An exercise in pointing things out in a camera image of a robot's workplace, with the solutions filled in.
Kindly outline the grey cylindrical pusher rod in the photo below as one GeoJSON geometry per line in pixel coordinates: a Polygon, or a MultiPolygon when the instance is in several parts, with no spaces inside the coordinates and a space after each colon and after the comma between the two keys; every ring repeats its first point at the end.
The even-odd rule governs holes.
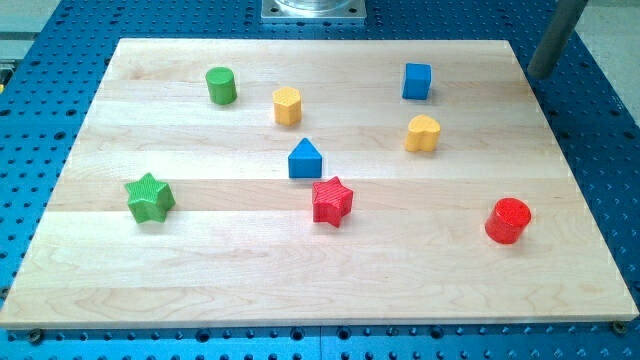
{"type": "Polygon", "coordinates": [[[527,73],[539,80],[548,79],[559,61],[588,0],[558,0],[551,20],[536,47],[527,73]]]}

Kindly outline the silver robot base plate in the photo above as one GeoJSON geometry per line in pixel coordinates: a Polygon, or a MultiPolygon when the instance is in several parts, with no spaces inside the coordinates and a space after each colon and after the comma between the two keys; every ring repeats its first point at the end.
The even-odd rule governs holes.
{"type": "Polygon", "coordinates": [[[262,0],[261,20],[267,23],[297,21],[353,21],[366,19],[365,0],[262,0]]]}

